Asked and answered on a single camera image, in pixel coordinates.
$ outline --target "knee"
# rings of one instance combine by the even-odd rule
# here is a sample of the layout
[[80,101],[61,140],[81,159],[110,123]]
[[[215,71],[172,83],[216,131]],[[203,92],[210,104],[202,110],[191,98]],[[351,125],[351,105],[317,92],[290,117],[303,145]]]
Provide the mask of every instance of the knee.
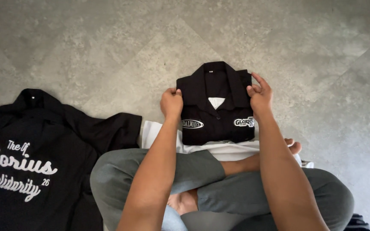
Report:
[[314,190],[319,210],[330,230],[344,230],[354,212],[352,192],[335,175],[314,169],[308,178]]

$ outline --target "leg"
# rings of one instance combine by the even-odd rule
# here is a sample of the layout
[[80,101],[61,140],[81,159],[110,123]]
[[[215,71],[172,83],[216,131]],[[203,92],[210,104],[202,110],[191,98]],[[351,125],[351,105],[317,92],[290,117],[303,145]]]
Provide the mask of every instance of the leg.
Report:
[[[332,231],[342,231],[349,222],[354,200],[348,188],[331,173],[320,169],[303,169],[315,194],[321,215]],[[235,231],[277,231],[260,172],[239,173],[198,189],[200,211],[251,215]]]
[[[105,225],[115,230],[125,205],[132,179],[142,162],[146,149],[125,149],[102,155],[91,172],[91,188]],[[177,154],[172,193],[184,192],[225,177],[221,163],[208,151]],[[186,230],[179,214],[169,206],[165,211],[163,230]]]

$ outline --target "oval patch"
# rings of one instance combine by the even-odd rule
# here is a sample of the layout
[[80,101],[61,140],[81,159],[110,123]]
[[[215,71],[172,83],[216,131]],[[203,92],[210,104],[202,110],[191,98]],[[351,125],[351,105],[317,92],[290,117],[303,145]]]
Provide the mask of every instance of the oval patch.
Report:
[[182,120],[182,128],[201,128],[203,123],[198,120]]

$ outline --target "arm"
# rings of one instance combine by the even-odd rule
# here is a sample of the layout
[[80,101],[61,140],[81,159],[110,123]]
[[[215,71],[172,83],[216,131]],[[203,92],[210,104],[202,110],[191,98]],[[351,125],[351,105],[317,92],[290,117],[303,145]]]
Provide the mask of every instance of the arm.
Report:
[[328,231],[311,185],[279,130],[272,111],[272,90],[259,75],[260,86],[248,86],[254,118],[260,128],[260,171],[265,195],[281,231]]
[[165,122],[131,184],[117,231],[160,231],[176,167],[176,133],[182,111],[180,90],[163,93]]

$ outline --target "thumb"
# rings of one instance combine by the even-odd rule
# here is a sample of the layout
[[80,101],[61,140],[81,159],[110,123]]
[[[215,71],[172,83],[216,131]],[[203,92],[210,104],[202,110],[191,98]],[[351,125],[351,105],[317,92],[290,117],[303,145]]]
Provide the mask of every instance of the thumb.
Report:
[[176,90],[176,95],[179,95],[179,96],[181,96],[181,97],[182,97],[182,92],[181,92],[181,90],[180,90],[180,89],[177,89],[177,90]]
[[254,96],[255,95],[255,90],[252,88],[252,86],[248,86],[248,87],[246,87],[246,91],[248,92],[248,95],[249,95],[249,97],[251,97],[252,98],[252,96]]

